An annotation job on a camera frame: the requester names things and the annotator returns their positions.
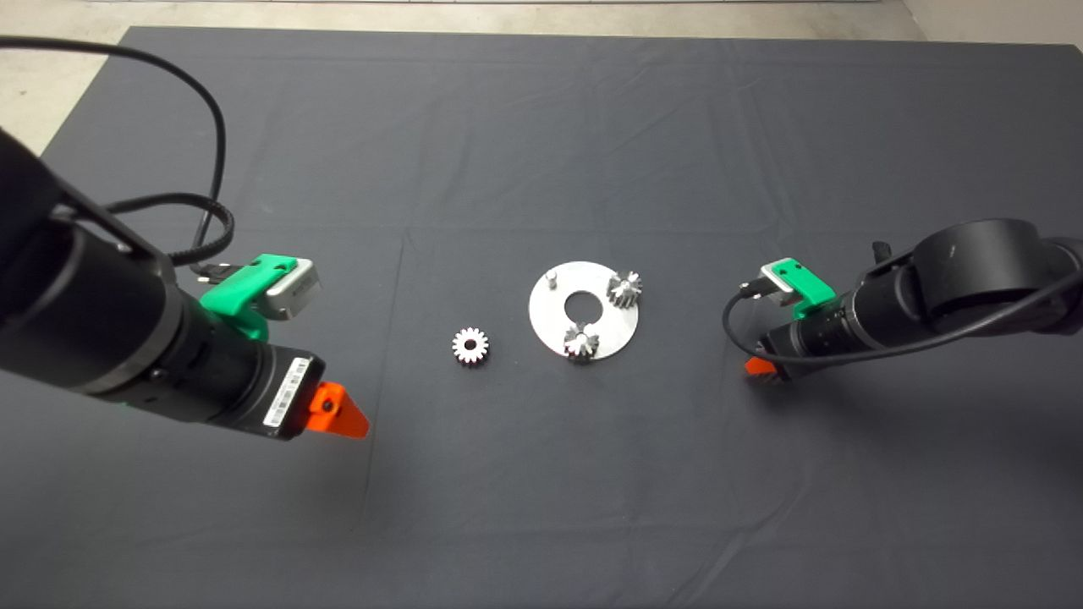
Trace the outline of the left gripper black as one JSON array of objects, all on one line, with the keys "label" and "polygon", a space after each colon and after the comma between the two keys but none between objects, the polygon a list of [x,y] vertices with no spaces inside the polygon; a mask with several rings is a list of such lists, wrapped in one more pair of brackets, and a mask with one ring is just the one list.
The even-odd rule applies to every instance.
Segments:
[{"label": "left gripper black", "polygon": [[266,344],[261,354],[259,376],[244,401],[244,432],[289,441],[306,426],[349,439],[368,436],[369,420],[344,386],[321,383],[324,359],[278,344]]}]

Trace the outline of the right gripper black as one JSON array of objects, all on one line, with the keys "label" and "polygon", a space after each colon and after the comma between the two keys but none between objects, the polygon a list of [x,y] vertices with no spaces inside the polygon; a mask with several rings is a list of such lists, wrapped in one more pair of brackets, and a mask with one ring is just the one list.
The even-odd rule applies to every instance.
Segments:
[{"label": "right gripper black", "polygon": [[806,357],[807,351],[800,340],[800,324],[790,322],[766,332],[757,344],[756,357],[751,357],[744,363],[744,371],[756,381],[788,384],[815,373],[815,366],[810,364],[779,364],[768,361],[767,355]]}]

